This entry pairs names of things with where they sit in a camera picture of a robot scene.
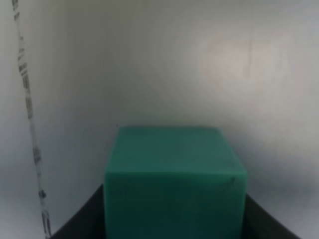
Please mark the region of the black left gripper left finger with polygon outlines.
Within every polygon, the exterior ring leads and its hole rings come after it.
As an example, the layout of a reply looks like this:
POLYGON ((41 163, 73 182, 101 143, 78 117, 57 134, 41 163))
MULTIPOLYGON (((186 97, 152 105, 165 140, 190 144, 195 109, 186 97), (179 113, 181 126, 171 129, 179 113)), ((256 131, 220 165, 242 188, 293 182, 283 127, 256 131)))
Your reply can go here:
POLYGON ((53 239, 104 239, 105 215, 103 186, 54 235, 53 239))

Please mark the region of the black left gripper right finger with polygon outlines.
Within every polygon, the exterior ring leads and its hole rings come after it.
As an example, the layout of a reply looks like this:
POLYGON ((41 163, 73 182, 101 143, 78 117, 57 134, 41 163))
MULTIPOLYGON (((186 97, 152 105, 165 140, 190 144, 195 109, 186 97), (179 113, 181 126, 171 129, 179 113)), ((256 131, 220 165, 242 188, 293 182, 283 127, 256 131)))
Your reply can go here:
POLYGON ((246 195, 242 239, 300 239, 246 195))

